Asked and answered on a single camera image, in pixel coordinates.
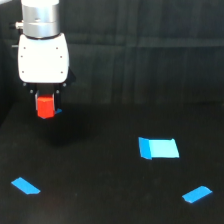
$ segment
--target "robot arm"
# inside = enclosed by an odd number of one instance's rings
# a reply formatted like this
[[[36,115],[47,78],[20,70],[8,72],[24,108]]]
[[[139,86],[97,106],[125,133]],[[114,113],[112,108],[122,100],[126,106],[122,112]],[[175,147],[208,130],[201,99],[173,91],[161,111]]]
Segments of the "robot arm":
[[[19,76],[35,100],[38,116],[50,118],[61,109],[62,88],[75,81],[66,39],[60,33],[59,0],[21,3],[23,20],[10,24],[20,34]]]
[[[11,2],[12,0],[0,0],[0,5],[1,4],[4,4],[4,3],[6,3],[6,2]]]

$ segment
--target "blue strip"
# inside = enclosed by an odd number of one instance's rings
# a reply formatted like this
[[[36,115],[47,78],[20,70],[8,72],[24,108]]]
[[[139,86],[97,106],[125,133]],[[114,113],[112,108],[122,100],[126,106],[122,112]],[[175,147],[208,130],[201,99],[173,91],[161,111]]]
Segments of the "blue strip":
[[[152,159],[149,148],[149,140],[144,138],[138,138],[138,141],[141,157],[145,159]]]
[[[18,178],[12,182],[12,184],[23,191],[25,194],[38,194],[40,190],[35,188],[33,185],[25,181],[23,178]]]
[[[55,114],[59,114],[59,113],[61,113],[61,112],[62,112],[61,109],[57,109],[57,111],[55,112]]]
[[[183,195],[182,197],[184,198],[185,201],[189,202],[189,203],[194,203],[195,201],[205,197],[208,194],[211,194],[212,191],[209,190],[207,187],[199,187],[185,195]]]
[[[179,152],[174,139],[149,140],[152,158],[179,158]]]

